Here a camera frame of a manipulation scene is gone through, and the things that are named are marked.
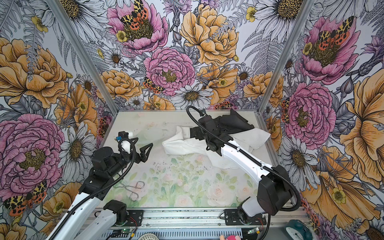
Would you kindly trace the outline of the white cloth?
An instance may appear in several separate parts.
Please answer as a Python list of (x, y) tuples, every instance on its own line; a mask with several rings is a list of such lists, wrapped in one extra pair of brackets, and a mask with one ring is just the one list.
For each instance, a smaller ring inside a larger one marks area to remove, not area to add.
[[(230, 135), (237, 144), (245, 150), (256, 150), (261, 147), (271, 136), (270, 133), (261, 129), (251, 129), (248, 131)], [(190, 128), (177, 126), (176, 134), (162, 142), (165, 153), (168, 155), (189, 155), (200, 154), (207, 156), (211, 164), (220, 169), (238, 169), (239, 166), (233, 161), (219, 156), (217, 153), (208, 151), (205, 140), (191, 138)]]

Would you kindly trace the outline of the black cloth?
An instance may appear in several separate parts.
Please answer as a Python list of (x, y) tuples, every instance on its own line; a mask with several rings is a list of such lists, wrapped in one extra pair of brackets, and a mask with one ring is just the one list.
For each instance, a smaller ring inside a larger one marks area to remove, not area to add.
[(249, 124), (248, 120), (243, 118), (235, 110), (231, 109), (228, 115), (222, 115), (214, 119), (217, 129), (220, 133), (236, 134), (254, 129), (254, 125)]

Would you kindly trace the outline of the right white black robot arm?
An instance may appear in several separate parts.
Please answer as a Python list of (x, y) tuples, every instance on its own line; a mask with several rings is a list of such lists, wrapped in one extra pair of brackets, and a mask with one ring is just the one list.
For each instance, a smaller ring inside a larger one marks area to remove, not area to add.
[(255, 197), (249, 197), (238, 206), (238, 216), (245, 225), (258, 214), (276, 215), (279, 211), (293, 212), (301, 206), (300, 193), (289, 180), (284, 167), (267, 164), (246, 151), (235, 140), (233, 134), (250, 137), (255, 127), (230, 110), (229, 115), (212, 118), (205, 110), (188, 106), (186, 112), (197, 124), (190, 130), (191, 137), (204, 140), (207, 150), (233, 161), (258, 183)]

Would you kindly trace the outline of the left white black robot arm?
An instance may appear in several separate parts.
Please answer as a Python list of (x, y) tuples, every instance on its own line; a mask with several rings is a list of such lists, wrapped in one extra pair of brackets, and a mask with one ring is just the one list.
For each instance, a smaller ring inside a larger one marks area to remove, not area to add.
[(49, 234), (49, 240), (93, 240), (110, 227), (123, 226), (130, 220), (127, 205), (111, 200), (96, 219), (81, 230), (110, 189), (124, 179), (134, 164), (148, 160), (153, 144), (136, 149), (138, 140), (130, 138), (128, 132), (119, 132), (117, 153), (111, 147), (102, 147), (93, 153), (89, 176), (84, 180), (68, 211)]

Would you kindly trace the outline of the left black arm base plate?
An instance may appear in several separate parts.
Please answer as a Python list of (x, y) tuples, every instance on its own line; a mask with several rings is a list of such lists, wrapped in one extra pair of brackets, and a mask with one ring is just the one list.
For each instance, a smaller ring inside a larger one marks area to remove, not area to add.
[(126, 210), (122, 227), (140, 227), (144, 219), (144, 210)]

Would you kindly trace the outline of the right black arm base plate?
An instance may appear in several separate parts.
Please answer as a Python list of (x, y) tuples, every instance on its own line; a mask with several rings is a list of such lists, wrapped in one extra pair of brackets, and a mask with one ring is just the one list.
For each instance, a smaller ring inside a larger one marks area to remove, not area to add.
[(261, 226), (267, 224), (267, 220), (262, 214), (249, 217), (238, 209), (224, 209), (219, 218), (225, 221), (226, 226)]

